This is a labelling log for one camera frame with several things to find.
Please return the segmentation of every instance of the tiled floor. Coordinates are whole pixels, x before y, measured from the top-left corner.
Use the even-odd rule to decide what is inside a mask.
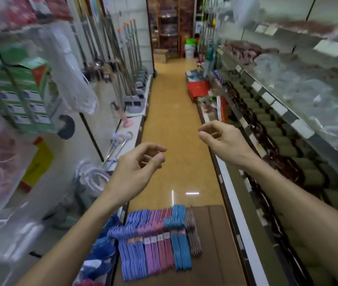
[[[156,64],[158,74],[152,85],[142,140],[162,144],[168,151],[162,169],[129,203],[130,212],[173,204],[223,205],[208,147],[198,138],[201,121],[197,107],[187,94],[185,72],[194,68],[195,62],[185,59]]]

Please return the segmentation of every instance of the right hand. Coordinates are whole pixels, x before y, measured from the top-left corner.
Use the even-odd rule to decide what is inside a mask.
[[[213,120],[202,125],[198,131],[200,139],[224,162],[241,170],[260,160],[250,148],[241,131],[233,125]]]

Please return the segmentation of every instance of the bucket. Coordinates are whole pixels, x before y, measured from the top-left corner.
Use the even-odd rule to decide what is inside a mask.
[[[185,56],[186,59],[193,59],[195,53],[195,45],[186,44],[185,45]]]

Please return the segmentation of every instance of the person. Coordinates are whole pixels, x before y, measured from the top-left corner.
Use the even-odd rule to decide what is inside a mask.
[[[304,244],[338,280],[338,211],[271,168],[234,126],[212,121],[199,128],[199,137],[220,159],[247,172],[261,185]],[[142,143],[123,155],[100,197],[16,286],[71,285],[106,217],[143,191],[162,168],[166,150],[158,144]]]

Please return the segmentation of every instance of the floor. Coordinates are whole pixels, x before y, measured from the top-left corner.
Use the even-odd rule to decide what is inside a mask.
[[[162,209],[173,204],[223,205],[208,147],[198,138],[197,107],[186,89],[185,72],[194,60],[173,59],[155,64],[148,118],[142,141],[165,146],[166,161],[146,189],[129,203],[128,211]]]

